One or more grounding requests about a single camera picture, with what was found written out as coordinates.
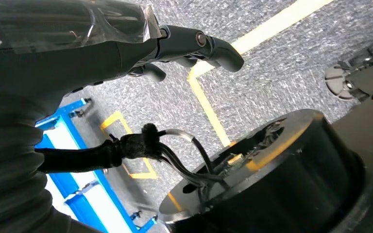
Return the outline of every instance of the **mounting hole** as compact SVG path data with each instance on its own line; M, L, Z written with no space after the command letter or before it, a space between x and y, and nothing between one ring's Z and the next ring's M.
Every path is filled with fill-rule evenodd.
M182 189L182 192L187 194L187 193L192 193L195 190L197 190L197 186L189 183L184 186L184 188Z

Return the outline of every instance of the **screw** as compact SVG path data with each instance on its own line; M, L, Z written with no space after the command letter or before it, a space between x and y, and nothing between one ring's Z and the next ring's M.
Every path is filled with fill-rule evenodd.
M198 32L197 36L196 36L196 39L197 39L197 43L200 47L204 47L206 45L206 36L205 36L204 33Z

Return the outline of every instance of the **blue metal frame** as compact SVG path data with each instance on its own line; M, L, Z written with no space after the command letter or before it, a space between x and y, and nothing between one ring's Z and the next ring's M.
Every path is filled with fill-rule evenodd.
M55 114L50 117L47 117L44 120L37 122L36 126L41 128L42 130L48 130L53 127L60 121L66 125L67 130L73 140L75 141L76 145L79 149L86 149L86 143L79 135L78 130L73 125L72 120L70 119L70 113L75 111L75 109L81 108L86 104L84 99L71 103L65 107L59 108ZM36 146L37 148L53 148L52 142L49 138L44 135L44 139L40 144ZM153 225L156 224L156 220L152 217L144 226L139 227L134 224L131 217L128 215L127 211L125 210L122 203L119 201L118 197L116 196L114 190L111 188L108 180L106 179L102 170L95 170L93 171L95 177L98 179L99 184L103 187L105 192L111 198L112 202L121 213L123 219L125 220L126 224L130 228L133 233L145 233L147 232ZM50 174L55 185L58 187L59 191L63 195L64 198L67 198L70 194L74 193L75 191L79 190L79 187L70 173L56 173ZM101 220L96 215L95 211L93 210L92 206L89 204L87 199L84 195L79 195L67 201L67 204L70 206L71 210L76 215L77 219L87 225L90 225L102 232L107 232L105 226L102 224Z
M42 141L35 147L54 148L52 142L46 134L44 134ZM49 176L59 189L59 192L62 194L63 198L67 198L71 193L74 193L79 189L78 184L75 182L70 173L52 173L49 174ZM74 201L69 202L68 205L80 222L92 226L101 232L108 232L84 195L79 195L78 197L74 198Z

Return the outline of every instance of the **floor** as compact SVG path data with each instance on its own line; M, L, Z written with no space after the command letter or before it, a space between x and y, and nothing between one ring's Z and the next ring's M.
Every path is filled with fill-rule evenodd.
M237 73L216 68L194 77L197 86L187 80L189 69L158 64L167 73L161 83L124 77L66 97L63 104L81 97L95 101L84 118L74 120L88 146L105 140L100 126L111 116L105 130L116 137L129 131L140 132L144 124L151 122L159 129L177 128L192 133L213 154L229 141L284 113L313 108L333 122L356 104L334 97L323 77L327 67L373 41L373 0L136 2L151 3L161 25L197 28L228 42L251 33L250 42L234 44L248 50L242 54L245 65ZM297 7L300 3L321 6L303 17L304 9ZM285 11L275 24L269 24L271 18ZM290 21L287 17L299 20L268 39L266 35L275 27ZM187 168L202 163L187 141L170 136L163 141ZM155 161L125 160L124 164L125 167L110 169L108 179L128 212L143 210L144 218L139 221L145 221L181 178ZM164 232L163 226L155 226L150 232Z

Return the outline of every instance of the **gray carpet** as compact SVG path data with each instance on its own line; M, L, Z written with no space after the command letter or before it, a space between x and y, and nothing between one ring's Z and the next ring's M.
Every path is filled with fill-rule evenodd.
M153 3L161 24L197 28L233 42L294 0L137 2ZM324 71L371 41L373 1L337 0L244 54L241 71L228 73L217 68L198 79L230 139L301 108L318 109L335 121L356 102L333 97L323 82ZM194 134L209 154L222 148L187 82L188 69L177 64L158 65L167 72L161 83L124 77L87 87L64 99L64 104L79 97L95 100L94 108L85 118L74 120L89 146L104 140L99 125L115 111L121 111L135 133L145 123L153 122L160 129L179 128ZM119 122L107 130L119 137L126 134ZM166 137L164 143L173 148L187 168L193 169L202 162L195 148L183 139ZM125 164L131 172L147 172L142 160ZM161 200L180 181L164 164L152 162L152 165L159 176L157 180L134 180L121 168L111 169L108 174L129 212L143 209L147 210L146 216L152 216ZM163 229L156 226L151 232Z

